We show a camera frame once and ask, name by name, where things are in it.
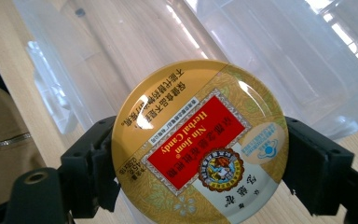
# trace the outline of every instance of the gold tin lid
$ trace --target gold tin lid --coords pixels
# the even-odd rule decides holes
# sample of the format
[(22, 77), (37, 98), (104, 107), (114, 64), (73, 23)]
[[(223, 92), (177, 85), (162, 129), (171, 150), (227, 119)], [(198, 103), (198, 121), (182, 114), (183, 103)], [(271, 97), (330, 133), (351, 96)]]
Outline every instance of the gold tin lid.
[(285, 169), (283, 113), (230, 63), (179, 62), (129, 96), (112, 135), (117, 179), (157, 223), (238, 223), (272, 196)]

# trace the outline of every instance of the zipper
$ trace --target zipper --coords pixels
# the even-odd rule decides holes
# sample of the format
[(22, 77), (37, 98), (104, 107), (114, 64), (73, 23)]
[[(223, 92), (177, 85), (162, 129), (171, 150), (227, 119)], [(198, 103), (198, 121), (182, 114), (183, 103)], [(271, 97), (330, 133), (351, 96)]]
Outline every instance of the zipper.
[(10, 139), (7, 139), (5, 141), (0, 141), (0, 147), (8, 146), (8, 145), (14, 144), (14, 143), (18, 143), (18, 142), (20, 142), (22, 140), (25, 140), (25, 139), (28, 139), (30, 137), (32, 137), (30, 133), (23, 133), (23, 134), (15, 136), (15, 137), (12, 137)]

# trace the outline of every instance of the fabric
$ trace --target fabric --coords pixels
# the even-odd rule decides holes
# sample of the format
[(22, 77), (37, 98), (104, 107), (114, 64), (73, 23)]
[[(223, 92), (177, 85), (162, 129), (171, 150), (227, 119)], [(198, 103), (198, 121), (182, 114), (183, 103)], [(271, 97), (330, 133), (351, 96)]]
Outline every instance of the fabric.
[(0, 146), (0, 204), (8, 201), (14, 181), (22, 174), (45, 166), (28, 129), (7, 92), (0, 89), (0, 142), (20, 136), (21, 140)]

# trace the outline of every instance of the wooden table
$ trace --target wooden table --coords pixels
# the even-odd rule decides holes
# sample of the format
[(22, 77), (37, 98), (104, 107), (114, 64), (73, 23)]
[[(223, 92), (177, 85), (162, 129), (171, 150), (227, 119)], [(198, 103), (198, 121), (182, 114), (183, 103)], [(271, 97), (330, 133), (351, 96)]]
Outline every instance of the wooden table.
[[(34, 66), (25, 50), (31, 40), (16, 8), (10, 0), (0, 0), (0, 74), (18, 106), (38, 148), (50, 167), (59, 167), (61, 154), (84, 131), (61, 135), (42, 103), (33, 78)], [(353, 168), (358, 170), (358, 133), (339, 142), (355, 153)], [(282, 183), (277, 192), (256, 215), (245, 223), (342, 223), (345, 208), (335, 217), (311, 217), (299, 200)], [(97, 217), (79, 223), (133, 223), (128, 207), (117, 201), (114, 214), (100, 210)]]

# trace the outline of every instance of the plastic box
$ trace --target plastic box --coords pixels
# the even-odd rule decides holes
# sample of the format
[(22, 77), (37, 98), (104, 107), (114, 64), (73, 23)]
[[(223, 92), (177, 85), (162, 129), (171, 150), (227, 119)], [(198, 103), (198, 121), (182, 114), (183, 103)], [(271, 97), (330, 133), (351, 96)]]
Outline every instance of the plastic box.
[(250, 71), (286, 116), (332, 139), (358, 131), (358, 1), (14, 2), (62, 133), (115, 115), (147, 75), (196, 58)]

